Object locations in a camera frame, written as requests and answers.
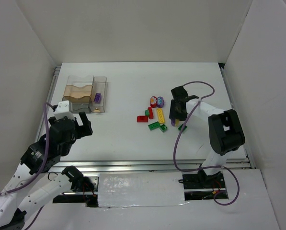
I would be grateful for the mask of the yellow long lego brick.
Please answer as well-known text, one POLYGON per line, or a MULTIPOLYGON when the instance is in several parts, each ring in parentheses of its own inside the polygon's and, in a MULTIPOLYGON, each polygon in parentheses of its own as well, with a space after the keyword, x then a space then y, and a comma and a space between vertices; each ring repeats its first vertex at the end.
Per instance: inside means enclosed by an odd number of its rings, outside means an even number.
POLYGON ((164 124, 165 123, 165 117, 164 117, 163 110, 161 108, 157 108, 156 111, 157 111, 158 122, 160 124, 164 124))

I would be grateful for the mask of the red long lego brick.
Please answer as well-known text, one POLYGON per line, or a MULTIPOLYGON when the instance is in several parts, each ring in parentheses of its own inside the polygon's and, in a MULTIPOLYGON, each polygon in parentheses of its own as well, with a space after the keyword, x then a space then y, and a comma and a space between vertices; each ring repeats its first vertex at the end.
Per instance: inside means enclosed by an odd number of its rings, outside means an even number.
POLYGON ((148 108, 148 112, 149 112, 149 119, 154 119, 154 114, 151 107, 148 108))

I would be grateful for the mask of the red flower lego piece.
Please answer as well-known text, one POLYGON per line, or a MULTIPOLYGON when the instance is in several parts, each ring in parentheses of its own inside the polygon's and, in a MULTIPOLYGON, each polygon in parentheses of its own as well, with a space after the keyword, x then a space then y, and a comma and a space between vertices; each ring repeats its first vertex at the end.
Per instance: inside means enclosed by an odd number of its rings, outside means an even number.
POLYGON ((151 108, 157 107, 157 97, 151 96, 151 98, 150 98, 150 107, 151 108))

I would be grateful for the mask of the purple lego brick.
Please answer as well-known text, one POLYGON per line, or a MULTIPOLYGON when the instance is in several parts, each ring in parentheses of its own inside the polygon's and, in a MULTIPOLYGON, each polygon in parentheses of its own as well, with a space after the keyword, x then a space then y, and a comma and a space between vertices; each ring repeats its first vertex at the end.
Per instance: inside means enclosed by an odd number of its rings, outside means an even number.
POLYGON ((96 103, 96 104, 99 104, 101 102, 101 99, 102 99, 102 94, 101 93, 96 93, 95 96, 94 96, 93 102, 96 103))

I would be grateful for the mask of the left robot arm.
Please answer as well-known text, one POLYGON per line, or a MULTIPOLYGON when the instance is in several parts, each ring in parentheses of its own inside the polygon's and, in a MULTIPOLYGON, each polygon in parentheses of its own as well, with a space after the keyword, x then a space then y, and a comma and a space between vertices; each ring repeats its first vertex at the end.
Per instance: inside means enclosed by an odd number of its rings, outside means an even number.
POLYGON ((50 117, 45 122, 46 132, 31 144, 9 182, 0 192, 0 230, 21 230, 28 218, 42 209, 60 193, 94 192, 91 180, 84 176, 75 166, 67 166, 55 179, 45 186, 30 193, 39 175, 48 173, 61 157, 70 152, 76 140, 92 135, 92 125, 85 112, 76 118, 64 115, 50 117))

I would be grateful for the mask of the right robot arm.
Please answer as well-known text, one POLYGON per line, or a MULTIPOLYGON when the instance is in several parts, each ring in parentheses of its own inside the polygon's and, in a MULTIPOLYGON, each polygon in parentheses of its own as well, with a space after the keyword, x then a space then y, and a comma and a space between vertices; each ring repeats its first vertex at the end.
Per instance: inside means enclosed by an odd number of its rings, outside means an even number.
POLYGON ((171 90, 172 100, 169 118, 182 133, 192 115, 208 123, 211 151, 198 170, 184 174, 179 180, 185 189, 220 189, 223 186, 221 167, 225 165, 231 152, 245 143, 245 135, 235 110, 223 110, 203 101, 196 95, 189 95, 183 86, 171 90))

